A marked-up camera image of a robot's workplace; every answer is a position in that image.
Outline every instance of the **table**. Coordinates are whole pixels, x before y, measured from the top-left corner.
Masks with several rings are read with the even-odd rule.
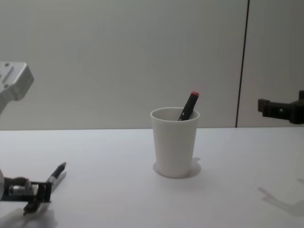
[[[192,177],[154,169],[151,129],[0,132],[7,177],[67,176],[48,211],[0,203],[0,227],[304,227],[304,128],[198,129]]]

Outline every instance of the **red marker cap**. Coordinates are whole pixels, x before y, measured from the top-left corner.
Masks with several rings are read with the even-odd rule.
[[[200,94],[198,92],[193,91],[191,94],[195,95],[195,96],[199,96]]]

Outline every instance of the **white wall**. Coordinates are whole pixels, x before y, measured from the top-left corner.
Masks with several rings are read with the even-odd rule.
[[[295,126],[262,117],[257,100],[290,103],[304,89],[304,1],[250,1],[238,126]]]
[[[200,127],[233,127],[246,0],[1,0],[0,60],[35,77],[0,129],[150,127],[201,97]]]

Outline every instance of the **cup rim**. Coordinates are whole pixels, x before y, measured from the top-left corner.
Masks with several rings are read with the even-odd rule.
[[[164,107],[164,108],[158,108],[158,109],[153,110],[150,113],[151,118],[155,119],[155,120],[169,122],[169,123],[187,123],[187,122],[195,121],[195,120],[199,119],[199,117],[200,117],[200,113],[198,111],[196,111],[196,110],[193,110],[193,111],[198,115],[197,117],[195,117],[193,119],[189,119],[189,120],[183,120],[183,121],[178,121],[178,120],[163,120],[163,119],[156,118],[155,116],[153,116],[154,112],[157,112],[157,111],[162,110],[162,109],[181,109],[181,111],[183,110],[182,107]]]

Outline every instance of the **black marker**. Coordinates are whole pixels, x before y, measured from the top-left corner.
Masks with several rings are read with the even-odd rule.
[[[179,121],[188,120],[190,118],[190,116],[193,112],[195,103],[199,98],[199,95],[200,94],[198,92],[195,92],[195,91],[193,91],[190,94],[190,97],[189,97],[184,109],[182,110],[182,112],[180,114]]]

